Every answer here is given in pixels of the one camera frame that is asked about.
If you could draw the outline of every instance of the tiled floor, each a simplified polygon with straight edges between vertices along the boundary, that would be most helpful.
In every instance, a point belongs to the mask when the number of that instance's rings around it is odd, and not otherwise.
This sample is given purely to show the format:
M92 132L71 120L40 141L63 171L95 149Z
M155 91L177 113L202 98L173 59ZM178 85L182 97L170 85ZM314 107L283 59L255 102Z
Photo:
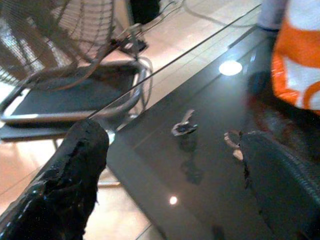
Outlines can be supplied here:
M171 5L164 14L179 6ZM188 0L195 12L230 23L260 3L260 0ZM260 9L236 22L237 25L254 24ZM148 26L157 23L155 19ZM149 44L142 56L152 61L154 71L170 63L204 39L223 28L222 25L192 16L183 8L170 14L162 23L145 33ZM219 32L205 43L175 61L153 78L153 88L148 108L158 102L187 79L228 50L228 46L245 33L249 27L232 28ZM104 61L127 59L119 51ZM0 101L12 88L0 83ZM50 140L0 144L0 214L28 185L38 169L52 156L54 147ZM105 172L103 179L112 179ZM98 203L90 216L85 239L132 240L149 225L148 219L135 205L122 187L101 188ZM156 239L153 231L139 239Z

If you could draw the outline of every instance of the orange and white bag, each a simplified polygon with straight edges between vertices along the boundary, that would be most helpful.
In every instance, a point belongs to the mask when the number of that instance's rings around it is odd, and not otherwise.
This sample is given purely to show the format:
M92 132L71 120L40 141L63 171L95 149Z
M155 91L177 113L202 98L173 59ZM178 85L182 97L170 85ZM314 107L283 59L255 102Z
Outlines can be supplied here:
M320 0L289 0L272 57L274 94L320 115Z

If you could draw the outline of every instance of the glass tabletop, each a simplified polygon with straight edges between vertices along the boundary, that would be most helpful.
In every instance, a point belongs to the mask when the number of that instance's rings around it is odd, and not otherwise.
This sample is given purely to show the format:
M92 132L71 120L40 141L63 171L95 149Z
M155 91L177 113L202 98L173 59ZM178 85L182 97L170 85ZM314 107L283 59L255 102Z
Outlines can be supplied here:
M113 131L107 166L163 238L276 239L245 189L243 164L224 141L230 130L267 131L300 156L319 157L319 140L311 143L319 136L319 119L312 113L301 117L301 111L272 94L274 43L252 28L149 109L144 103L159 91L152 77L108 106L137 91L146 93L127 125L115 129L117 120L103 119L103 109L92 116ZM194 110L190 124L196 130L174 136L174 126L189 110ZM308 130L301 133L301 125Z

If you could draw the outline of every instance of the black glass surface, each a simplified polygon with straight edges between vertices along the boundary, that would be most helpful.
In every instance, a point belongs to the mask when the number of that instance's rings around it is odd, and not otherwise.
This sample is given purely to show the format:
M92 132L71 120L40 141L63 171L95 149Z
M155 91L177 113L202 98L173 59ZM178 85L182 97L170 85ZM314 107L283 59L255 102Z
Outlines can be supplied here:
M229 130L263 130L297 155L319 159L319 118L273 96L274 42L252 31L116 134L107 165L164 238L275 239L246 189L243 164L224 142ZM227 60L242 71L220 74ZM173 136L190 109L197 130Z

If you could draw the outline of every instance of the electric fan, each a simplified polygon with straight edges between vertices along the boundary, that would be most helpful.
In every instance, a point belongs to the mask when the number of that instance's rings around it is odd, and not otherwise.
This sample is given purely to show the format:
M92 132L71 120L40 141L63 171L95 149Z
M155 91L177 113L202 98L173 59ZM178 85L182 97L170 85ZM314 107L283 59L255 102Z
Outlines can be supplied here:
M75 122L145 78L147 67L137 59L102 64L119 42L111 39L114 4L114 0L0 1L0 81L17 87L0 106L3 122ZM125 86L119 90L105 83L112 79ZM24 89L29 93L23 102L7 114L6 108ZM139 101L141 89L136 87L106 109L105 116L128 112Z

